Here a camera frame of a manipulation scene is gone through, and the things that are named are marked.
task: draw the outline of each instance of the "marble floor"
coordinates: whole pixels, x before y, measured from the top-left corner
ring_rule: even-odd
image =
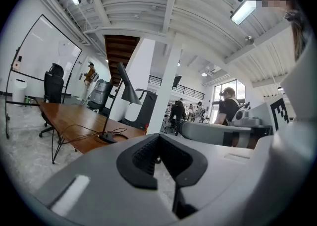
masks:
[[[72,104],[76,101],[79,102],[69,99],[65,103]],[[45,129],[39,108],[7,104],[7,112],[10,116],[10,139],[5,136],[4,97],[0,97],[0,158],[11,179],[30,193],[34,194],[52,175],[82,155],[79,151],[75,152],[71,144],[65,144],[53,165],[52,132],[39,137],[39,132]],[[56,148],[57,135],[54,136],[54,152]],[[171,209],[175,182],[163,163],[156,165],[154,177],[158,180],[160,197]]]

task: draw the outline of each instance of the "brown tabletop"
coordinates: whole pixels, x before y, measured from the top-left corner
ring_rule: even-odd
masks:
[[[66,129],[70,125],[81,125],[96,132],[103,131],[106,117],[95,113],[82,105],[63,105],[43,102],[39,102],[39,105],[41,111],[44,112],[54,128],[59,133],[62,133],[62,137],[64,137],[66,141],[74,140],[83,134],[93,134],[92,131],[80,126],[72,126]],[[122,132],[122,134],[128,138],[144,135],[144,131],[119,123],[112,119],[109,119],[106,131],[113,131],[121,127],[126,128],[126,131]],[[114,139],[116,141],[126,140],[125,138],[119,136],[114,137]],[[71,144],[83,154],[94,148],[109,145],[108,143],[102,143],[97,135],[80,141],[71,142]]]

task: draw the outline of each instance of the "black t-shirt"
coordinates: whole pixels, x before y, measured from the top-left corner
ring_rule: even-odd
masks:
[[[223,125],[229,125],[229,122],[232,121],[233,117],[239,110],[239,105],[240,103],[236,99],[231,98],[227,98],[219,104],[219,113],[224,113],[227,115]]]

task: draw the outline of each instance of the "white column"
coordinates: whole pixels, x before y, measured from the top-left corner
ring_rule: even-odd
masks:
[[[174,78],[177,71],[181,50],[183,46],[183,36],[176,33],[172,49],[165,68],[164,76],[160,88],[157,92],[158,98],[155,103],[147,134],[159,133],[165,115],[166,106],[172,91]]]
[[[154,46],[154,40],[141,38],[125,68],[134,90],[148,88]],[[116,121],[123,119],[129,104],[121,99],[124,88],[123,83],[110,113],[110,118]]]

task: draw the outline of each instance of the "white trash bin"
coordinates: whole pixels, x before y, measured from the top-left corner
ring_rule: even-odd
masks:
[[[12,93],[12,100],[14,102],[23,103],[25,98],[25,89],[27,87],[26,81],[16,79],[13,85],[13,93]]]

